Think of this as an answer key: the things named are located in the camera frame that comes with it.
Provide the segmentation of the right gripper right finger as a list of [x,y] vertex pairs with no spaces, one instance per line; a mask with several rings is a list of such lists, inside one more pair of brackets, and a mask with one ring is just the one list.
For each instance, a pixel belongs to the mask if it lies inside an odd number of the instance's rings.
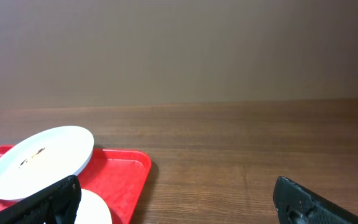
[[358,224],[358,216],[291,179],[278,177],[273,204],[280,224]]

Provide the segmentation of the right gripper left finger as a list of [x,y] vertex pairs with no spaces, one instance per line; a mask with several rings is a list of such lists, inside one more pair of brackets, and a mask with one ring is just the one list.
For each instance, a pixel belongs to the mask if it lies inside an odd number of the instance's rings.
[[0,211],[0,224],[74,224],[81,201],[76,175],[69,175]]

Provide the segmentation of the white plate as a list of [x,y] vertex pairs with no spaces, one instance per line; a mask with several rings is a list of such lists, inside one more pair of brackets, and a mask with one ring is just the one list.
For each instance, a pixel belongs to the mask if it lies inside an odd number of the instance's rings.
[[20,201],[89,163],[93,134],[80,126],[60,126],[37,133],[0,157],[0,200]]
[[99,195],[82,189],[74,224],[112,224],[109,207]]

